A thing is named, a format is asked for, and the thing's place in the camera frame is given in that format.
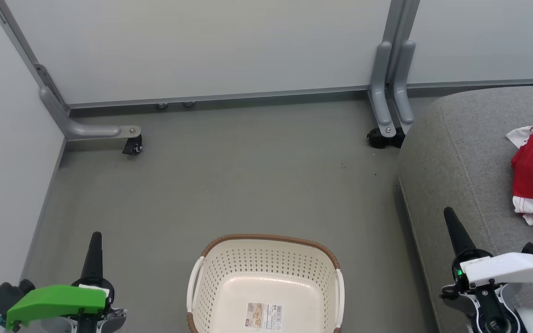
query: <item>gray upholstery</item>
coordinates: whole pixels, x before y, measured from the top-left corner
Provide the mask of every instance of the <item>gray upholstery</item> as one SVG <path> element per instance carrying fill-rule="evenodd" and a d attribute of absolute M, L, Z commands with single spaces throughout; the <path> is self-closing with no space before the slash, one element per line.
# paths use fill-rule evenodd
<path fill-rule="evenodd" d="M 443 305 L 454 258 L 443 217 L 451 206 L 478 248 L 497 255 L 533 242 L 533 226 L 514 213 L 505 135 L 533 125 L 533 86 L 468 91 L 443 97 L 417 119 L 400 152 L 398 173 L 440 332 L 467 332 L 460 312 Z M 533 308 L 533 285 L 518 294 Z"/>

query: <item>black caster wheel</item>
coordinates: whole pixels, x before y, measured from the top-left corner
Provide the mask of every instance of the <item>black caster wheel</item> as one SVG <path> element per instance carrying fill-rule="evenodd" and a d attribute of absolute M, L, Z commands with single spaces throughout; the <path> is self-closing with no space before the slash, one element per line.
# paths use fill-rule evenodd
<path fill-rule="evenodd" d="M 383 137 L 378 127 L 370 131 L 367 135 L 367 140 L 370 142 L 370 146 L 377 149 L 383 149 L 390 144 L 390 139 Z"/>
<path fill-rule="evenodd" d="M 143 149 L 143 138 L 141 135 L 138 137 L 131 137 L 127 139 L 127 143 L 124 146 L 123 154 L 139 154 Z"/>
<path fill-rule="evenodd" d="M 404 134 L 404 131 L 402 131 L 402 127 L 396 127 L 396 135 L 392 137 L 391 139 L 391 145 L 393 145 L 396 148 L 402 147 L 402 142 L 404 141 L 404 138 L 406 135 Z"/>

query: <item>white board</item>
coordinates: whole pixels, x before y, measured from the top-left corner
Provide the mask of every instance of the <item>white board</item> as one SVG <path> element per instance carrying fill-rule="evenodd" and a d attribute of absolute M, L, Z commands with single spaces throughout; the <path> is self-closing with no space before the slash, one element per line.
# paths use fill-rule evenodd
<path fill-rule="evenodd" d="M 67 104 L 368 85 L 390 0 L 7 0 Z"/>
<path fill-rule="evenodd" d="M 0 284 L 17 284 L 63 135 L 0 26 Z"/>
<path fill-rule="evenodd" d="M 408 83 L 533 80 L 533 0 L 421 0 Z"/>

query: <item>floor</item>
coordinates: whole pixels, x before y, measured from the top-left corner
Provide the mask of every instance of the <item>floor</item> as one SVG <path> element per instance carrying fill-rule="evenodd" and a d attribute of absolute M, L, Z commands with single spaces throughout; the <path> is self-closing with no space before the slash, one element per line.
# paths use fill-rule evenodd
<path fill-rule="evenodd" d="M 413 99 L 415 113 L 434 99 Z M 363 96 L 89 114 L 79 121 L 141 126 L 144 151 L 121 154 L 124 141 L 68 148 L 28 263 L 37 286 L 75 281 L 99 230 L 114 304 L 129 310 L 122 332 L 185 333 L 188 278 L 205 246 L 282 234 L 336 255 L 344 333 L 436 331 L 397 183 L 400 150 L 368 146 Z"/>

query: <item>beige plastic basket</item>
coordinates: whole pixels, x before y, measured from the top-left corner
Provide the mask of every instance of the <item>beige plastic basket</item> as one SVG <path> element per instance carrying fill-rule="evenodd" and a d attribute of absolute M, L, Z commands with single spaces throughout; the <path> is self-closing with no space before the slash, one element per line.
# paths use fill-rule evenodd
<path fill-rule="evenodd" d="M 332 252 L 272 234 L 230 234 L 211 242 L 186 295 L 192 333 L 340 333 L 344 306 Z"/>

